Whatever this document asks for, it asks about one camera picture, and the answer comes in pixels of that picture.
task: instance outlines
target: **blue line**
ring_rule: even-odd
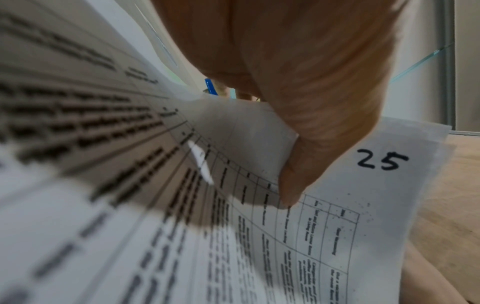
[[[447,46],[444,46],[442,48],[439,48],[438,50],[434,51],[433,53],[431,53],[430,55],[427,55],[426,57],[424,57],[423,59],[420,59],[420,61],[418,61],[417,63],[415,63],[414,65],[412,65],[411,67],[409,67],[408,69],[406,69],[405,71],[401,72],[400,74],[396,75],[395,77],[393,77],[392,79],[390,79],[390,83],[393,83],[397,80],[399,80],[400,78],[402,78],[403,76],[405,76],[406,74],[410,73],[411,71],[415,70],[416,68],[418,68],[419,66],[421,66],[422,64],[424,64],[425,62],[427,62],[428,60],[432,59],[433,57],[435,57],[436,55],[440,54],[442,51],[444,51],[445,49],[451,47],[452,45],[454,45],[454,43],[451,43]]]

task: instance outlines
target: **handwritten number 25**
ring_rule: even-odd
[[[364,168],[369,168],[369,169],[375,169],[375,165],[373,164],[368,164],[367,161],[369,161],[373,156],[374,153],[370,150],[367,149],[359,149],[357,150],[358,153],[365,153],[367,156],[362,159],[361,161],[358,162],[358,165],[360,167]],[[387,164],[388,166],[382,166],[381,168],[385,171],[391,171],[391,170],[397,170],[399,168],[399,165],[393,161],[393,159],[401,159],[403,161],[408,161],[409,157],[405,155],[398,154],[396,152],[389,152],[386,154],[386,157],[384,157],[381,162],[383,164]]]

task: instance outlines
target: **paper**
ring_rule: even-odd
[[[1,304],[398,302],[447,127],[383,119],[285,209],[268,105],[170,83],[84,2],[0,12]]]

